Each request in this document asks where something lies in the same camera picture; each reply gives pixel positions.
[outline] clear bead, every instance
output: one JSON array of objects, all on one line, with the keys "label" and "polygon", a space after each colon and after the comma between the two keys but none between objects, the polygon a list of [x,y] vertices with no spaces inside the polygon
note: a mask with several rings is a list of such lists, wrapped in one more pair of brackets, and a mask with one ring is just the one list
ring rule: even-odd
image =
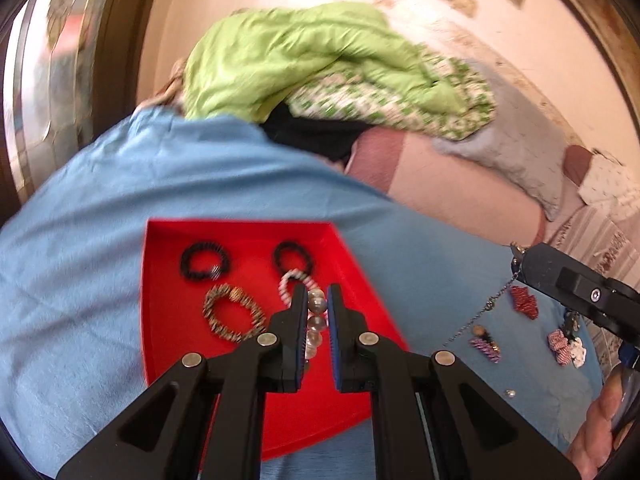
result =
[{"label": "clear bead", "polygon": [[306,345],[318,348],[322,344],[322,335],[319,332],[312,332],[309,330],[306,333]]},{"label": "clear bead", "polygon": [[312,332],[322,332],[326,328],[324,316],[311,316],[306,320],[306,329]]},{"label": "clear bead", "polygon": [[313,359],[318,354],[318,349],[315,346],[307,345],[305,348],[305,359]]},{"label": "clear bead", "polygon": [[309,300],[311,300],[311,298],[324,299],[324,292],[322,291],[321,288],[313,288],[312,290],[309,291]]},{"label": "clear bead", "polygon": [[313,314],[324,314],[326,312],[326,299],[309,298],[307,306],[309,307],[309,311]]}]

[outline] metal screw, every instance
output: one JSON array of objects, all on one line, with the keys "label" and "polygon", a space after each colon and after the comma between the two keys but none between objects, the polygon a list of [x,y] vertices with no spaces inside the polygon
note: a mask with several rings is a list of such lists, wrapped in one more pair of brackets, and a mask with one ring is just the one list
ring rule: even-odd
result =
[{"label": "metal screw", "polygon": [[258,336],[258,345],[260,346],[271,346],[275,345],[278,340],[278,336],[272,334],[271,332],[265,332],[264,334],[260,334]]},{"label": "metal screw", "polygon": [[447,350],[441,350],[436,354],[436,362],[442,366],[451,366],[456,362],[456,356]]},{"label": "metal screw", "polygon": [[374,334],[373,332],[363,332],[362,334],[360,334],[360,337],[358,339],[363,345],[366,346],[378,344],[378,341],[380,341],[378,334]]},{"label": "metal screw", "polygon": [[200,354],[196,354],[196,352],[191,352],[183,356],[182,365],[187,368],[193,368],[194,366],[198,366],[202,362],[202,356]]}]

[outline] red tray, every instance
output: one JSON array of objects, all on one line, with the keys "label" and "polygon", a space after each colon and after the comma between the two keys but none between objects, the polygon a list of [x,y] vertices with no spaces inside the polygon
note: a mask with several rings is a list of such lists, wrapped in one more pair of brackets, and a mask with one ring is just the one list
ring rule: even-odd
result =
[{"label": "red tray", "polygon": [[[361,311],[369,329],[406,348],[386,312],[343,243],[329,223],[229,222],[151,219],[146,228],[142,270],[142,353],[148,384],[155,381],[187,352],[214,357],[233,351],[236,345],[214,336],[202,316],[202,303],[212,282],[194,283],[179,272],[180,256],[199,240],[221,243],[231,258],[231,272],[216,283],[241,286],[269,317],[284,309],[278,294],[280,275],[272,262],[276,245],[283,240],[303,244],[313,255],[313,278],[326,291],[331,283],[342,287],[344,302]],[[194,257],[194,268],[207,268],[215,256]],[[303,262],[285,261],[303,269]],[[250,328],[248,311],[222,303],[218,317],[236,330]],[[329,333],[305,374],[296,395],[267,395],[262,458],[291,453],[316,444],[370,416],[368,394],[341,395],[332,378]]]}]

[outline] green blanket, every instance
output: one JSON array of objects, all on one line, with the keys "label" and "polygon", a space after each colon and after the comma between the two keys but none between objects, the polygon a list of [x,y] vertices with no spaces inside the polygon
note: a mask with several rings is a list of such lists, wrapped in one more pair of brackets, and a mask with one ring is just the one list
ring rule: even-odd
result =
[{"label": "green blanket", "polygon": [[421,46],[422,61],[462,97],[462,114],[421,110],[402,95],[366,81],[362,74],[340,72],[312,78],[285,99],[294,117],[382,124],[450,140],[466,139],[495,117],[495,99],[486,79],[464,60]]},{"label": "green blanket", "polygon": [[189,119],[231,114],[264,122],[309,78],[355,70],[434,113],[463,114],[465,100],[392,31],[375,7],[338,2],[311,9],[248,10],[217,22],[185,71]]}]

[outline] black hair tie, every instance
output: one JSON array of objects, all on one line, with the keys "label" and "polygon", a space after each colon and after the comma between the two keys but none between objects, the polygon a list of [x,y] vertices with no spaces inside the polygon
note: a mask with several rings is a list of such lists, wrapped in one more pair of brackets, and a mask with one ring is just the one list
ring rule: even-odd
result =
[{"label": "black hair tie", "polygon": [[[220,256],[220,263],[209,270],[191,270],[191,259],[193,255],[200,251],[211,251]],[[180,258],[180,273],[187,280],[201,282],[202,280],[216,280],[223,274],[229,272],[231,260],[229,255],[222,248],[222,245],[215,242],[196,242],[187,247]]]},{"label": "black hair tie", "polygon": [[309,254],[302,245],[292,242],[291,240],[285,240],[284,242],[279,243],[273,251],[273,263],[278,267],[281,275],[286,274],[289,270],[282,266],[282,253],[284,251],[293,251],[304,258],[306,265],[304,273],[307,276],[310,276],[314,272],[314,261],[311,258],[311,254]]}]

